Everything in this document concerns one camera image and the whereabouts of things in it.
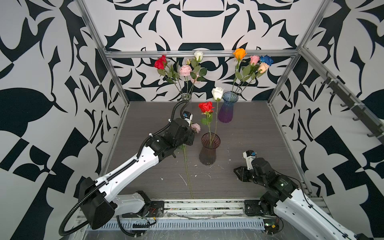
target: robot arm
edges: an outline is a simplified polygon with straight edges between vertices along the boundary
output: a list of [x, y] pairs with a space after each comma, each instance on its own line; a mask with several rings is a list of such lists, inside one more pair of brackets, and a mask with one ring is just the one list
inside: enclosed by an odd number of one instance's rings
[[275, 214], [287, 220], [311, 240], [366, 240], [365, 235], [355, 235], [343, 227], [309, 197], [288, 176], [278, 174], [269, 162], [256, 158], [256, 153], [248, 150], [243, 153], [247, 167], [238, 167], [233, 171], [243, 182], [262, 185], [268, 191], [258, 204], [245, 201], [245, 213], [250, 216]]
[[[79, 202], [61, 223], [59, 228], [61, 236], [69, 235], [88, 223], [92, 229], [100, 228], [116, 215], [138, 213], [144, 216], [148, 212], [151, 201], [143, 191], [137, 191], [124, 201], [119, 199], [118, 193], [164, 158], [171, 155], [176, 157], [174, 151], [182, 144], [189, 146], [193, 144], [195, 135], [190, 127], [193, 115], [183, 111], [188, 103], [186, 100], [178, 102], [172, 110], [169, 123], [155, 134], [149, 134], [150, 136], [144, 140], [136, 155], [95, 181], [86, 178], [80, 184]], [[180, 111], [181, 118], [173, 119], [176, 108], [181, 104], [184, 104]], [[65, 225], [79, 207], [87, 221], [70, 231], [65, 231]]]

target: gray wooden tabletop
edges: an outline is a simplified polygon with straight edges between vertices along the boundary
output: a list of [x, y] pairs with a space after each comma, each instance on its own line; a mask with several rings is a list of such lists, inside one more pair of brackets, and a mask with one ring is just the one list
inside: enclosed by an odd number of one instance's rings
[[[137, 153], [138, 148], [150, 132], [156, 132], [167, 124], [175, 103], [132, 102], [121, 130], [109, 171], [115, 169]], [[200, 124], [198, 103], [186, 108], [193, 115], [193, 122]], [[217, 148], [217, 160], [210, 166], [199, 161], [202, 148], [201, 137], [208, 127], [200, 124], [202, 131], [195, 135], [192, 146], [187, 146], [187, 169], [194, 198], [246, 198], [261, 197], [265, 188], [237, 179], [233, 169], [246, 166], [242, 153], [254, 150], [258, 157], [269, 161], [271, 166], [288, 176], [299, 178], [292, 159], [265, 102], [236, 103], [233, 120], [218, 122], [217, 135], [221, 139]], [[132, 181], [120, 194], [131, 194], [143, 190], [151, 199], [190, 199], [183, 151], [175, 151], [156, 166], [148, 169]]]

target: blue rose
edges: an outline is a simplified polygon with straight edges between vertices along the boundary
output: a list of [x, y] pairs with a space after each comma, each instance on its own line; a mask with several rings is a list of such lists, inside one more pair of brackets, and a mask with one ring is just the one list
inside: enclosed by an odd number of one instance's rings
[[260, 62], [262, 62], [262, 63], [266, 63], [266, 64], [268, 64], [269, 66], [271, 66], [272, 63], [273, 63], [273, 60], [272, 60], [272, 58], [269, 57], [268, 55], [265, 55], [265, 56], [260, 57]]

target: glass vase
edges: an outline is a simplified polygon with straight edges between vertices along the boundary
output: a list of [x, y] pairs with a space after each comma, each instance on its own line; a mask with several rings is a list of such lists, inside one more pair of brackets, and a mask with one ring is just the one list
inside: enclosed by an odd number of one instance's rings
[[192, 95], [189, 94], [189, 93], [182, 93], [182, 94], [181, 94], [181, 99], [182, 99], [182, 100], [189, 100], [189, 101], [191, 101], [191, 99], [192, 99]]
[[220, 122], [230, 122], [233, 118], [233, 106], [239, 100], [239, 97], [234, 92], [226, 92], [223, 94], [224, 104], [218, 112], [217, 118]]
[[212, 142], [209, 133], [204, 134], [201, 138], [203, 148], [200, 151], [199, 159], [204, 165], [212, 165], [216, 161], [216, 149], [220, 146], [220, 138], [216, 134], [211, 133], [211, 138]]

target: black and white patterned wall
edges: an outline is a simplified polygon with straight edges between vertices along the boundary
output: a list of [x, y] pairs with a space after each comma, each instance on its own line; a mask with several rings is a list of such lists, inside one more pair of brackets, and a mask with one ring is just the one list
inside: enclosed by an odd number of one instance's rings
[[[321, 0], [86, 0], [110, 51], [295, 49]], [[268, 74], [239, 100], [268, 100], [289, 62], [274, 58]], [[173, 59], [180, 62], [186, 59]], [[192, 100], [207, 100], [214, 87], [232, 88], [233, 58], [204, 58], [207, 82], [195, 86]], [[177, 100], [178, 91], [151, 67], [154, 59], [115, 59], [131, 101]]]
[[[310, 50], [384, 119], [384, 3], [335, 0]], [[290, 147], [332, 216], [355, 233], [384, 237], [384, 146], [301, 58], [273, 103]]]
[[1, 238], [60, 239], [124, 103], [75, 2], [2, 1], [0, 18]]

